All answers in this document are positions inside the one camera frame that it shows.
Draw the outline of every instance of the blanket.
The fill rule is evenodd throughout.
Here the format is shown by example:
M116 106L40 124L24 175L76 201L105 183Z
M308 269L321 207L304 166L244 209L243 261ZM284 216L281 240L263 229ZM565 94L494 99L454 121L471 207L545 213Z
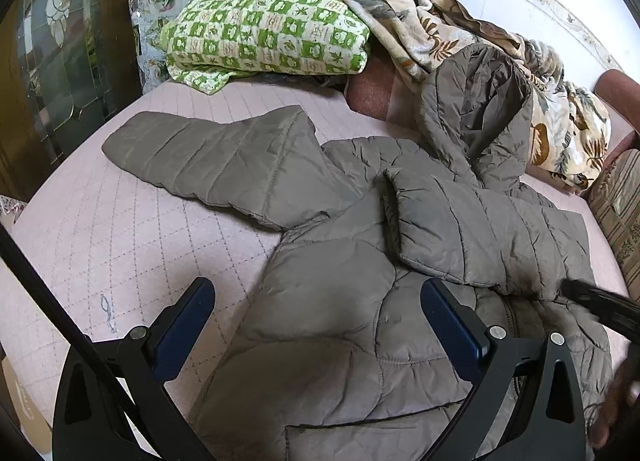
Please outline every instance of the blanket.
M593 282L584 222L521 184L533 87L514 60L465 47L428 78L418 126L320 146L297 105L219 124L143 112L103 145L138 178L282 231L258 293L191 412L225 460L414 461L470 389L420 310L444 279L487 325L560 332L587 420L611 377L609 343L558 294ZM479 446L498 446L514 380Z
M594 94L564 80L562 60L551 46L477 20L458 0L343 1L387 49L414 92L447 57L469 44L499 47L538 90L529 162L575 190L588 188L599 176L609 144L609 113Z

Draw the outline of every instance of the mattress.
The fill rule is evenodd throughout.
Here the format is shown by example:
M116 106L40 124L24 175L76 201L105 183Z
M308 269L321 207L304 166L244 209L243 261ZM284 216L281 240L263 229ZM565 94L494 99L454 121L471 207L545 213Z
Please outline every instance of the mattress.
M320 142L358 136L417 137L349 109L340 92L302 84L238 80L212 96L166 82L85 141L38 190L13 237L36 271L94 341L149 325L198 275L212 280L216 307L178 378L166 384L191 408L225 352L280 234L228 210L183 200L136 179L104 156L103 141L142 110L230 123L301 105ZM0 266L0 337L18 378L51 423L66 340Z

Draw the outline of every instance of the striped cushion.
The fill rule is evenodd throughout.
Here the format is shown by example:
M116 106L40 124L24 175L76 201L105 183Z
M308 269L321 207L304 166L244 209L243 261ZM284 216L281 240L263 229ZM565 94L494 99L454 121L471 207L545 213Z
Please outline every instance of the striped cushion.
M630 297L640 301L640 151L623 152L600 176L589 206L616 256Z

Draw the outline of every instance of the person's hand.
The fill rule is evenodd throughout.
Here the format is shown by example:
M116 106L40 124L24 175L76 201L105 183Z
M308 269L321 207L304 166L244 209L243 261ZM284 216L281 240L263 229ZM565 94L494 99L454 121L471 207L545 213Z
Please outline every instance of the person's hand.
M609 387L607 397L600 407L598 418L591 426L589 439L595 449L601 449L609 440L611 427L618 420L623 405L633 405L638 399L639 385L634 383L629 360L620 364Z

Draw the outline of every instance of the floral blanket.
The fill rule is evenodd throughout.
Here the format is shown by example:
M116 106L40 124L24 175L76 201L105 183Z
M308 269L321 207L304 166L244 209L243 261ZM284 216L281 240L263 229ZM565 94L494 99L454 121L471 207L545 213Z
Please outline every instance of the floral blanket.
M534 86L530 162L575 190L602 171L609 113L585 88L564 80L547 44L473 18L457 0L343 0L387 49L406 85L417 92L444 59L475 42L513 57Z

